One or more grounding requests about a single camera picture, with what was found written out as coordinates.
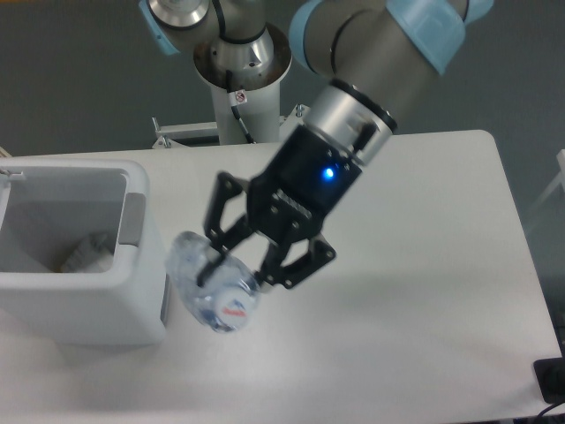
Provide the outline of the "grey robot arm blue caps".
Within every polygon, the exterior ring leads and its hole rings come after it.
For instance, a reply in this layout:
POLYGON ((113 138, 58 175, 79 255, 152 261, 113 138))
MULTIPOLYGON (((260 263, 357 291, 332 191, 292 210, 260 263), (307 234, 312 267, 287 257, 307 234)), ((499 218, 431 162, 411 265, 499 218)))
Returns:
POLYGON ((223 144, 275 142, 279 83, 293 62, 328 79, 265 170, 218 174, 192 281, 206 286, 254 234, 268 250, 258 284, 293 288, 335 258, 325 218, 441 76, 489 1, 309 1, 287 33, 262 1, 142 1, 167 55, 189 53, 211 87, 223 144))

